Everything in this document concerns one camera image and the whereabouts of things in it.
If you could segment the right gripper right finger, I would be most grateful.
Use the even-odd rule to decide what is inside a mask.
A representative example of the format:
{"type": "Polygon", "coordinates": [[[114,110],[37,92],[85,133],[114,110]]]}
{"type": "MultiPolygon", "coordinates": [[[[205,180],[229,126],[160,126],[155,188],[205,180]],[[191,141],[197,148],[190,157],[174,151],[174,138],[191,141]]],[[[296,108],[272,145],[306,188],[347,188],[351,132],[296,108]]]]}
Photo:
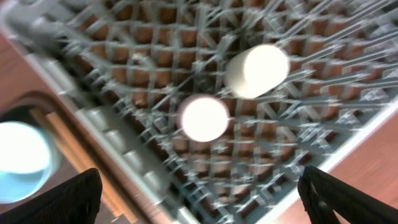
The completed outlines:
{"type": "Polygon", "coordinates": [[[297,190],[312,223],[397,224],[397,209],[342,182],[314,166],[306,166],[297,190]]]}

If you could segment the pink plastic cup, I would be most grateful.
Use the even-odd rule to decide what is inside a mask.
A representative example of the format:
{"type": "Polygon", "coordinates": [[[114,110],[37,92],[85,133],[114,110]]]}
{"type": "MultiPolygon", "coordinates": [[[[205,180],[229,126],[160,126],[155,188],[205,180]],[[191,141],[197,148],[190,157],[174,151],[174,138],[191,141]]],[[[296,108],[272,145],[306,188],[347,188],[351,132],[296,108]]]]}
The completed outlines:
{"type": "Polygon", "coordinates": [[[224,134],[230,112],[224,102],[211,95],[194,94],[184,99],[177,110],[177,125],[196,142],[210,142],[224,134]]]}

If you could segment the light blue bowl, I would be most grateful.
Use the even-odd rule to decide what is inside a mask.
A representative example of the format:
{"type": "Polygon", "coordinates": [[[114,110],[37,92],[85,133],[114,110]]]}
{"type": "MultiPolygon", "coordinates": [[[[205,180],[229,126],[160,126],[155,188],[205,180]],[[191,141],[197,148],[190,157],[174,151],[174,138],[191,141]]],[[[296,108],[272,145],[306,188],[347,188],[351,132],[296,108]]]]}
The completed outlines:
{"type": "Polygon", "coordinates": [[[35,194],[61,163],[49,131],[20,121],[1,123],[1,203],[35,194]]]}

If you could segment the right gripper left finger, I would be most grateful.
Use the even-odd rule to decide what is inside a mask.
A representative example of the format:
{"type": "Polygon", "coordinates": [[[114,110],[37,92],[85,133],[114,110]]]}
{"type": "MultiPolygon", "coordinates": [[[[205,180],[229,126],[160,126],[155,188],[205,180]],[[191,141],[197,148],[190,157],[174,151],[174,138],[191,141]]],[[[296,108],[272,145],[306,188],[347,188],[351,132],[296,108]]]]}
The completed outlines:
{"type": "Polygon", "coordinates": [[[1,214],[1,224],[94,224],[103,184],[90,168],[46,193],[1,214]]]}

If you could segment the small white cup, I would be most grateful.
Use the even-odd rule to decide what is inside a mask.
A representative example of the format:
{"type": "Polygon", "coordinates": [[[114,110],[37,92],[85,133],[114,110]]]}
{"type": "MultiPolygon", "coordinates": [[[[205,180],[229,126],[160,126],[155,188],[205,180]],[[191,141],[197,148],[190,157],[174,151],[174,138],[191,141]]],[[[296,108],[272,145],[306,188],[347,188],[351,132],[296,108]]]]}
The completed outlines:
{"type": "Polygon", "coordinates": [[[241,52],[227,63],[224,83],[234,96],[253,99],[280,85],[289,70],[289,56],[281,48],[261,44],[241,52]]]}

